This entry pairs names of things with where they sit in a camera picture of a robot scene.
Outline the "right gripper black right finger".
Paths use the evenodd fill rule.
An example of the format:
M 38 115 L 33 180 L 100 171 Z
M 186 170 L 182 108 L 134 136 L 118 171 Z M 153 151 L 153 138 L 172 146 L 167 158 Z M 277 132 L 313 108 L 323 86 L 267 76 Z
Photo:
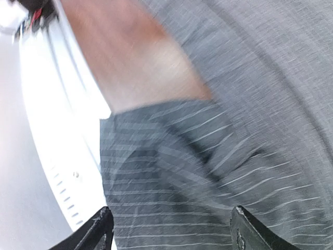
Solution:
M 273 233 L 242 206 L 232 210 L 230 234 L 235 250 L 299 250 Z

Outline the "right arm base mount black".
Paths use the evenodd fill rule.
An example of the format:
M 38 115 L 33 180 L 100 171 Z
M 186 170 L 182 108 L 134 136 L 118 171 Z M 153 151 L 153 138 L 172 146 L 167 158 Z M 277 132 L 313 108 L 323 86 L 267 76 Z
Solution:
M 55 1 L 19 1 L 28 10 L 28 15 L 20 22 L 14 33 L 14 40 L 28 34 L 36 34 L 45 29 L 51 21 L 58 19 Z

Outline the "black pinstriped long sleeve shirt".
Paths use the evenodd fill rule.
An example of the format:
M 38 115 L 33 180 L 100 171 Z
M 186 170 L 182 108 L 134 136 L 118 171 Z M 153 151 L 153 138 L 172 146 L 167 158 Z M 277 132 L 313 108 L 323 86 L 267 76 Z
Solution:
M 118 249 L 231 249 L 241 205 L 332 249 L 332 1 L 144 1 L 213 93 L 101 122 Z

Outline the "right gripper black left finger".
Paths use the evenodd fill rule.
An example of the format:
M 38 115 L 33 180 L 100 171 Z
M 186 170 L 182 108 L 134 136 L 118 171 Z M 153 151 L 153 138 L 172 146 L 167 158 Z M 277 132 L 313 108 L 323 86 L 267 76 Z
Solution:
M 114 220 L 109 207 L 102 207 L 79 229 L 49 250 L 111 250 Z

